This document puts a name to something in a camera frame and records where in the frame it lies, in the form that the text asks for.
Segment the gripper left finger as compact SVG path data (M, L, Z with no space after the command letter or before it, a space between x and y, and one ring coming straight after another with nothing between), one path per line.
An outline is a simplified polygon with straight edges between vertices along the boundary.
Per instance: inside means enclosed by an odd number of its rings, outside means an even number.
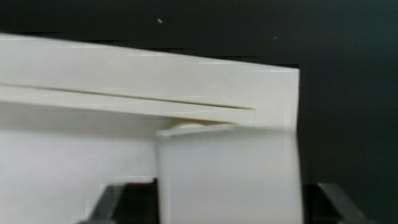
M77 224L161 224L159 181L113 184Z

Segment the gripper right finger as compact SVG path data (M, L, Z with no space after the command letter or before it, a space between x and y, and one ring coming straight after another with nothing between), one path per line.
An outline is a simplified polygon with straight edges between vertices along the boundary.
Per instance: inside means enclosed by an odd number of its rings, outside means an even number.
M336 183L313 183L304 193L304 224L379 224Z

